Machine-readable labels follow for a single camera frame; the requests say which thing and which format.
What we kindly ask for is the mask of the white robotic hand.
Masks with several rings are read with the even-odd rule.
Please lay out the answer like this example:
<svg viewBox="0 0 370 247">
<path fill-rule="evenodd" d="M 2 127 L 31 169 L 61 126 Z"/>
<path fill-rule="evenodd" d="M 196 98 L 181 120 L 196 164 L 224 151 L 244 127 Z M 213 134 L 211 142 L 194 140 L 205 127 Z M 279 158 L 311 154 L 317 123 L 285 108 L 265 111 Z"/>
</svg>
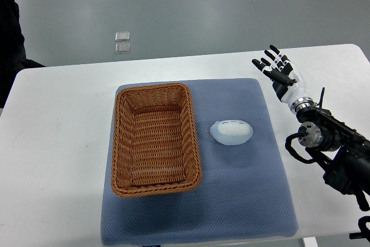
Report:
<svg viewBox="0 0 370 247">
<path fill-rule="evenodd" d="M 310 96 L 306 92 L 306 83 L 296 67 L 296 65 L 288 59 L 288 57 L 282 53 L 274 45 L 269 45 L 270 50 L 265 50 L 264 53 L 268 56 L 276 65 L 282 64 L 276 69 L 274 64 L 271 64 L 267 59 L 261 58 L 261 61 L 252 59 L 253 65 L 260 70 L 263 74 L 272 70 L 272 87 L 280 100 L 280 102 L 287 104 L 288 106 L 298 106 L 303 103 L 310 103 Z"/>
</svg>

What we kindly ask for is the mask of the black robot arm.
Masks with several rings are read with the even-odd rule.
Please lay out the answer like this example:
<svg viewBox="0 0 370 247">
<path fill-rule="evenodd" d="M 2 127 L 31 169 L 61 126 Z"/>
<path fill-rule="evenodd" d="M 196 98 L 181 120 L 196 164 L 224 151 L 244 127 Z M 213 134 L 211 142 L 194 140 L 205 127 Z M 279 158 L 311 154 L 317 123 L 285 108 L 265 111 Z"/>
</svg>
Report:
<svg viewBox="0 0 370 247">
<path fill-rule="evenodd" d="M 323 102 L 314 102 L 297 65 L 274 45 L 253 65 L 272 81 L 280 102 L 288 105 L 300 122 L 286 138 L 286 150 L 305 164 L 317 163 L 325 183 L 343 195 L 354 195 L 362 211 L 369 210 L 369 140 L 333 117 Z"/>
</svg>

